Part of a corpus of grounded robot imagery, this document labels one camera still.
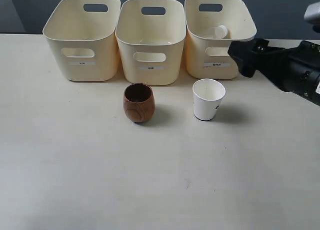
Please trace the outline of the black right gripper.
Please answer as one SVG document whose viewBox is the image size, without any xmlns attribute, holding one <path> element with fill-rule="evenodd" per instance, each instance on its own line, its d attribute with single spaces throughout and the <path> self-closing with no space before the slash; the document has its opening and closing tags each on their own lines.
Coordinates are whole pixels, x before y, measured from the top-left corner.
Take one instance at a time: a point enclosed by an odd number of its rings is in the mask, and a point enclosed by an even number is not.
<svg viewBox="0 0 320 230">
<path fill-rule="evenodd" d="M 285 49 L 270 47 L 264 39 L 232 41 L 227 53 L 242 76 L 252 78 L 258 70 L 280 90 L 320 103 L 319 44 L 303 40 Z"/>
</svg>

